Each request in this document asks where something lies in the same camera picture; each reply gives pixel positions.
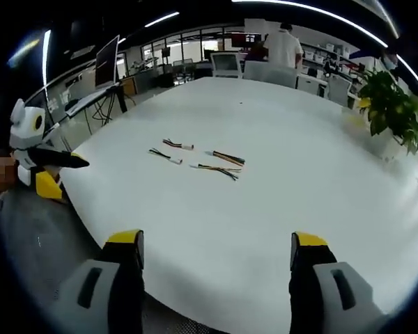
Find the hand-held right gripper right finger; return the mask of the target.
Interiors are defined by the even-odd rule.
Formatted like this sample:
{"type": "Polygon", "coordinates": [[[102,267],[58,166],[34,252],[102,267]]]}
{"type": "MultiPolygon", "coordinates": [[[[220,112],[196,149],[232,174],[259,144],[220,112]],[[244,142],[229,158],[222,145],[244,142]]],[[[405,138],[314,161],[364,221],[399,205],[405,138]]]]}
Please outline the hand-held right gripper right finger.
{"type": "Polygon", "coordinates": [[[314,234],[291,235],[291,333],[379,333],[388,316],[373,288],[314,234]]]}

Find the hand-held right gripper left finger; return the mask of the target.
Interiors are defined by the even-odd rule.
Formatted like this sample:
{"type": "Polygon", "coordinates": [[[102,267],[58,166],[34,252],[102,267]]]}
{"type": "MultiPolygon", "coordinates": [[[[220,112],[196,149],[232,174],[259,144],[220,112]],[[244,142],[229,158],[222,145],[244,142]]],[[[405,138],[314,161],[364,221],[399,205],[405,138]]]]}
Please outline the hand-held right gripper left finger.
{"type": "Polygon", "coordinates": [[[61,333],[142,333],[144,231],[113,234],[61,284],[52,318],[61,333]]]}

